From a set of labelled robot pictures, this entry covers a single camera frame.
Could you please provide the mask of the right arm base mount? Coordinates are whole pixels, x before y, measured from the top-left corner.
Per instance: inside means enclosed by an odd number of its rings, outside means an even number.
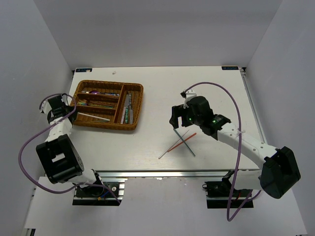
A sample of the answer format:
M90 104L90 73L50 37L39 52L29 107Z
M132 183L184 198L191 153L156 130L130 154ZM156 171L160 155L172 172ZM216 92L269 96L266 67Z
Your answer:
M229 179L234 170L230 170L220 181L207 181L202 185L206 192L206 201L208 209L226 209L228 204L231 183ZM230 208L237 209L250 193L247 189L233 190Z

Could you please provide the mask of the purple bowl spoon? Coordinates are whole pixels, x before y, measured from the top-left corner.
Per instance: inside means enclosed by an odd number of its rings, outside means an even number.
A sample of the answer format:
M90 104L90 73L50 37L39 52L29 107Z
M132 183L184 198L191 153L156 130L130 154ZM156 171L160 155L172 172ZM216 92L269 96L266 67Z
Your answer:
M107 95L107 96L114 96L114 97L119 97L120 96L118 93L99 92L97 90L92 90L92 91L83 90L81 92L82 93L87 93L87 94L100 94L100 95Z

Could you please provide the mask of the knife with pink handle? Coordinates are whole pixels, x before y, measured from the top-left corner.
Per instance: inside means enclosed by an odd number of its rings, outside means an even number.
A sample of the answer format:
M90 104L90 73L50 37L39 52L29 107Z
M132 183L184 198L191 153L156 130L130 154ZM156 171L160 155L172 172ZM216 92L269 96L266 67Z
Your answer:
M123 115L121 118L121 124L123 123L127 123L128 120L128 107L129 107L129 93L126 94L126 98L125 98L125 104L124 104L124 109L123 109Z

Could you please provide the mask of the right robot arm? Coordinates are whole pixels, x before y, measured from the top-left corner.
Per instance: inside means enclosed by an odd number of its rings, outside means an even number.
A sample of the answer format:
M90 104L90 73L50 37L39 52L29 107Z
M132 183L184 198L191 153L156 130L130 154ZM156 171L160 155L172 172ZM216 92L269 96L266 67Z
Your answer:
M197 125L204 134L239 150L251 160L258 170L229 171L221 181L223 192L234 196L239 190L263 190L269 196L281 198L301 174L293 151L288 147L277 148L241 133L235 124L223 115L214 114L208 100L197 96L186 104L172 107L170 124L174 129L181 125Z

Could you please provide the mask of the orange white chopstick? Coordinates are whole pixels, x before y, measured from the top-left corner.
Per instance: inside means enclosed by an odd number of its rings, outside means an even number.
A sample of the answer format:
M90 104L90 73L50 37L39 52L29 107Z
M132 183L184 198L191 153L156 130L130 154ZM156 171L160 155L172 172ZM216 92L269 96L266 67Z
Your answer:
M193 133L192 135L188 136L186 139L184 139L184 141L188 141L189 139L191 139L192 137L194 137L197 133ZM168 150L166 150L163 154L161 154L158 159L161 159L162 157L164 157L168 152L171 152L173 149L177 148L178 146L182 145L184 142L181 141L181 139L179 139L178 141L176 141Z

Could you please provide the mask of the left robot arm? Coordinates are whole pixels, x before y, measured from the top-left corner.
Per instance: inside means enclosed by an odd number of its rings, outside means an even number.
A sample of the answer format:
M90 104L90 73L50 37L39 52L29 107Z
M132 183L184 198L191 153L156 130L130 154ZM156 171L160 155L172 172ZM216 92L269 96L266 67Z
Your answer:
M36 152L51 183L87 183L93 196L103 193L104 184L93 169L86 170L83 161L70 140L77 112L67 105L62 95L45 99L40 110L47 115L49 135L44 143L37 145Z

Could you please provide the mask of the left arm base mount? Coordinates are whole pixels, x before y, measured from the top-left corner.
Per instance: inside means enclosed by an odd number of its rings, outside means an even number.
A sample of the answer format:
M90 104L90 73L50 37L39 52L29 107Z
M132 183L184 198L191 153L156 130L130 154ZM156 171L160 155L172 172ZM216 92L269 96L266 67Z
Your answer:
M103 185L109 188L121 202L124 195L125 180L106 178ZM120 203L107 188L102 187L77 187L74 192L73 206L119 206Z

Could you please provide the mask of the knife with green handle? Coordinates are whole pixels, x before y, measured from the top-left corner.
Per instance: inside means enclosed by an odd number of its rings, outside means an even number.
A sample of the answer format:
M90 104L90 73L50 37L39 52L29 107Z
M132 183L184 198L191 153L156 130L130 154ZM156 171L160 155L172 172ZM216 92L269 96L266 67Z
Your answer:
M129 107L128 107L128 112L127 112L127 115L129 117L129 109L131 108L131 97L132 97L132 94L131 94L130 91L128 91L127 93L129 93Z

